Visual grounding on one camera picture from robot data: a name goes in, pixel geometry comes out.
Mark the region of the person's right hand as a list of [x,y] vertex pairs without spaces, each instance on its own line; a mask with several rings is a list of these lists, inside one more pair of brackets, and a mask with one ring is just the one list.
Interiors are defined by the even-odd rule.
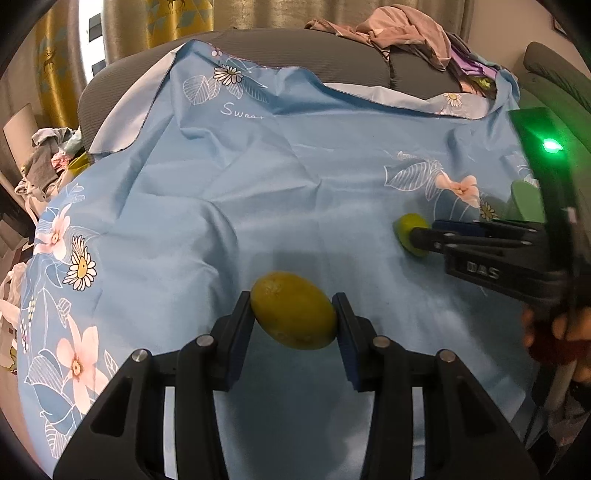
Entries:
[[[537,331],[534,327],[535,313],[529,306],[526,306],[522,313],[521,323],[524,330],[523,344],[526,349],[530,350],[535,342]],[[553,320],[552,332],[558,340],[589,341],[590,308],[583,308],[575,318],[568,319],[565,315],[557,317]],[[587,350],[585,356],[578,360],[573,380],[585,385],[590,384],[590,350]]]

